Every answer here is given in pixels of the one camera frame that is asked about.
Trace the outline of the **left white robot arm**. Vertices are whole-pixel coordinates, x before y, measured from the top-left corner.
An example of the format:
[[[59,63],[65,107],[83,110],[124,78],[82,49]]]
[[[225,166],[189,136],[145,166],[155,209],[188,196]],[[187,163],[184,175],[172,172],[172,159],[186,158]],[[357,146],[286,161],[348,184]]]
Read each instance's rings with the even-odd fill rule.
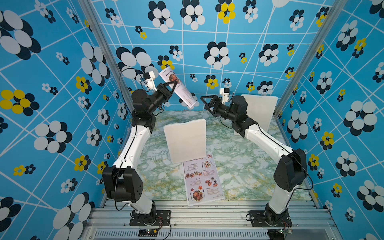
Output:
[[[177,81],[159,84],[152,95],[145,90],[133,92],[134,110],[128,141],[115,163],[102,173],[108,198],[131,206],[145,225],[157,221],[157,209],[155,202],[143,195],[144,184],[136,168],[156,124],[154,111],[171,98],[177,84]]]

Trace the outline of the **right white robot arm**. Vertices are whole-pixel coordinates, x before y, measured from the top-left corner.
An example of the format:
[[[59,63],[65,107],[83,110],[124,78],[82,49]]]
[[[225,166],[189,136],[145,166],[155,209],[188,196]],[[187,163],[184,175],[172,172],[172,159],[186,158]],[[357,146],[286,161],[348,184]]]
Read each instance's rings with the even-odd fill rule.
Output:
[[[225,105],[224,98],[216,95],[200,99],[212,116],[231,121],[236,133],[256,144],[277,164],[274,172],[276,187],[262,219],[272,227],[281,221],[288,224],[289,202],[296,190],[302,190],[300,185],[309,176],[306,153],[301,149],[292,149],[263,130],[257,121],[248,116],[248,104],[243,96],[232,97],[229,106]]]

